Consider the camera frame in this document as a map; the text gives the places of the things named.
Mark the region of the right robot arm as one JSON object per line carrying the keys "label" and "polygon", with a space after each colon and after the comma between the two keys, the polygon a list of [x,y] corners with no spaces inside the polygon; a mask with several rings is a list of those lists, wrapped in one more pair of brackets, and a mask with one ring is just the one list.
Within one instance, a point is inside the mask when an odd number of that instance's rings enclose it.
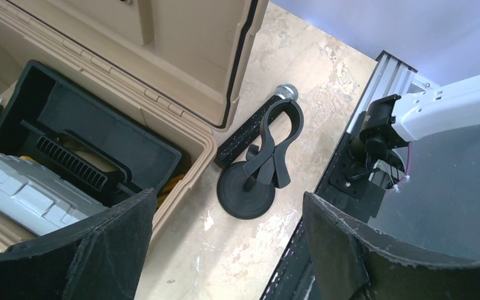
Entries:
{"label": "right robot arm", "polygon": [[378,99],[369,105],[359,134],[350,143],[354,163],[345,176],[350,181],[366,178],[376,172],[376,161],[386,161],[394,148],[475,125],[480,125],[480,75],[433,90]]}

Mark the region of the black silver microphone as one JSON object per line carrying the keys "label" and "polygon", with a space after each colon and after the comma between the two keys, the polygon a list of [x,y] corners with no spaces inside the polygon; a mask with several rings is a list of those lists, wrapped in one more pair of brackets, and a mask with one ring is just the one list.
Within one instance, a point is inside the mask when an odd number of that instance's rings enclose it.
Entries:
{"label": "black silver microphone", "polygon": [[297,101],[299,92],[289,83],[278,85],[272,96],[244,121],[217,149],[214,163],[221,169],[229,167],[260,135],[260,123],[269,108],[282,99]]}

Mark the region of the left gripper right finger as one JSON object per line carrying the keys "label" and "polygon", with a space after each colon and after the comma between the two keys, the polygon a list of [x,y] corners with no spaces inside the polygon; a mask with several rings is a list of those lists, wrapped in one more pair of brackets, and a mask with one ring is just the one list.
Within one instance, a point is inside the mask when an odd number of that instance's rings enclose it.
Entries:
{"label": "left gripper right finger", "polygon": [[323,299],[480,299],[480,261],[396,239],[312,192],[302,218]]}

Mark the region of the round base stand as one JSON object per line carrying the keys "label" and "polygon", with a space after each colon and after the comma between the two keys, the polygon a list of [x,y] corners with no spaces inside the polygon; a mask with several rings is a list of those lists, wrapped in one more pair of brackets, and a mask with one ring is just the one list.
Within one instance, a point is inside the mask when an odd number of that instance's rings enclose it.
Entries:
{"label": "round base stand", "polygon": [[[269,119],[286,113],[291,131],[286,139],[275,143],[269,128]],[[282,99],[269,107],[259,125],[261,146],[251,144],[246,160],[232,163],[217,182],[217,198],[221,207],[231,216],[250,220],[265,214],[273,205],[276,189],[291,182],[286,167],[286,151],[299,137],[304,126],[304,115],[297,101]]]}

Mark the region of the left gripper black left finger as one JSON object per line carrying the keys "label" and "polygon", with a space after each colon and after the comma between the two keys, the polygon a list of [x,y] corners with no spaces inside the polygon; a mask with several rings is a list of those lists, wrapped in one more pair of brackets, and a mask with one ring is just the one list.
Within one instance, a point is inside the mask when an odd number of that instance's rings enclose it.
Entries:
{"label": "left gripper black left finger", "polygon": [[153,233],[152,190],[0,253],[0,299],[133,299]]}

